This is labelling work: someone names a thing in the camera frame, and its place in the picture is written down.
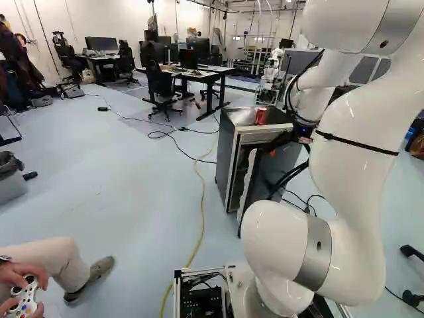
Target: trash can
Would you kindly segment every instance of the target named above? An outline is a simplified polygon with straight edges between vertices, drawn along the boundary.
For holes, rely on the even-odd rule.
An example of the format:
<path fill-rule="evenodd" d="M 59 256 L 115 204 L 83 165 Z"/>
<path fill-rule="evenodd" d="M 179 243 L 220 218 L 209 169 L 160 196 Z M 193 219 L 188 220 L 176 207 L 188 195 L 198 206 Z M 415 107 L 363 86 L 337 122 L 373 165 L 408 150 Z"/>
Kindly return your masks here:
<path fill-rule="evenodd" d="M 0 152 L 0 204 L 20 197 L 27 192 L 21 171 L 24 164 L 12 152 Z"/>

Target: beige pants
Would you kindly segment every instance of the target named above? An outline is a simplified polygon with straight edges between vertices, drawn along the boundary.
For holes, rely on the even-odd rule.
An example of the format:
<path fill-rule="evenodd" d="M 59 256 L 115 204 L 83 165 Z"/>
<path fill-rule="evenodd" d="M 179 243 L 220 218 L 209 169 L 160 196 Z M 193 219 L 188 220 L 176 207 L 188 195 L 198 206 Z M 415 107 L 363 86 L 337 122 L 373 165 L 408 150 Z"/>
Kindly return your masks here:
<path fill-rule="evenodd" d="M 44 268 L 66 292 L 79 290 L 90 275 L 89 267 L 81 259 L 78 247 L 70 237 L 0 247 L 0 255 L 10 256 L 16 263 Z M 10 287 L 0 288 L 0 299 L 7 299 L 9 292 Z"/>

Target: hand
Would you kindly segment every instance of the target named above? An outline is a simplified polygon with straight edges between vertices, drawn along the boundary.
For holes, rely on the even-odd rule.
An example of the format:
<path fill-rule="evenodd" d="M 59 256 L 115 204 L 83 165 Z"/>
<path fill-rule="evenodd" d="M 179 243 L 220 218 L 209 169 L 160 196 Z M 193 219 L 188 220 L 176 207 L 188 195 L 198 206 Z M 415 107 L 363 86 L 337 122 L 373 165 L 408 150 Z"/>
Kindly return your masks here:
<path fill-rule="evenodd" d="M 43 318 L 44 315 L 44 304 L 37 303 L 37 310 L 28 318 Z"/>
<path fill-rule="evenodd" d="M 47 290 L 48 276 L 42 268 L 30 264 L 18 264 L 5 262 L 0 265 L 0 283 L 11 284 L 25 288 L 28 282 L 23 278 L 27 274 L 33 274 L 38 278 L 38 284 L 43 290 Z"/>
<path fill-rule="evenodd" d="M 0 305 L 0 317 L 5 316 L 9 308 L 12 308 L 13 306 L 17 305 L 19 303 L 19 300 L 20 300 L 19 297 L 14 297 L 14 298 L 9 298 L 7 301 L 2 303 Z M 37 310 L 31 316 L 28 316 L 28 318 L 42 318 L 43 315 L 44 315 L 44 304 L 38 303 Z"/>

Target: finger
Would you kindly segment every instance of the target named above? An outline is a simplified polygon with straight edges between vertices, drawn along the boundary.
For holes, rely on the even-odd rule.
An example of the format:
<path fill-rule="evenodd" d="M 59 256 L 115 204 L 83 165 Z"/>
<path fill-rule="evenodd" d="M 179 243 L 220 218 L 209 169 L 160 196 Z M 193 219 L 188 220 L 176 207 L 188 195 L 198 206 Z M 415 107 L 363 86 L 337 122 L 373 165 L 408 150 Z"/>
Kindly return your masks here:
<path fill-rule="evenodd" d="M 44 315 L 44 304 L 37 303 L 37 310 L 28 318 L 42 318 L 43 315 Z"/>
<path fill-rule="evenodd" d="M 9 298 L 7 301 L 0 305 L 0 315 L 4 316 L 4 314 L 19 303 L 19 297 Z"/>
<path fill-rule="evenodd" d="M 5 273 L 5 280 L 14 286 L 25 288 L 28 286 L 28 282 L 19 274 L 9 270 Z"/>
<path fill-rule="evenodd" d="M 34 274 L 38 278 L 40 287 L 44 290 L 47 289 L 48 275 L 43 268 L 30 264 L 15 264 L 13 269 L 15 272 L 20 273 L 22 276 L 27 274 Z"/>

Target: brown jacket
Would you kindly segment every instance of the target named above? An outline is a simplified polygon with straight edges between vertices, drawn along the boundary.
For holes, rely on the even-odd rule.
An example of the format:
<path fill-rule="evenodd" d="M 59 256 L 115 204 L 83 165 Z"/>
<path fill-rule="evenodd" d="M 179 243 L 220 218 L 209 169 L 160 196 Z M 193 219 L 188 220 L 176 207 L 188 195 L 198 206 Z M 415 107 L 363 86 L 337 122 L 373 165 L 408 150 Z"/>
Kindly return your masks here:
<path fill-rule="evenodd" d="M 16 36 L 0 22 L 0 52 L 5 56 L 8 64 L 12 65 L 19 79 L 29 89 L 39 89 L 38 83 L 44 78 L 35 68 L 27 56 L 26 50 L 21 46 Z M 7 94 L 7 78 L 3 67 L 0 65 L 0 97 Z"/>

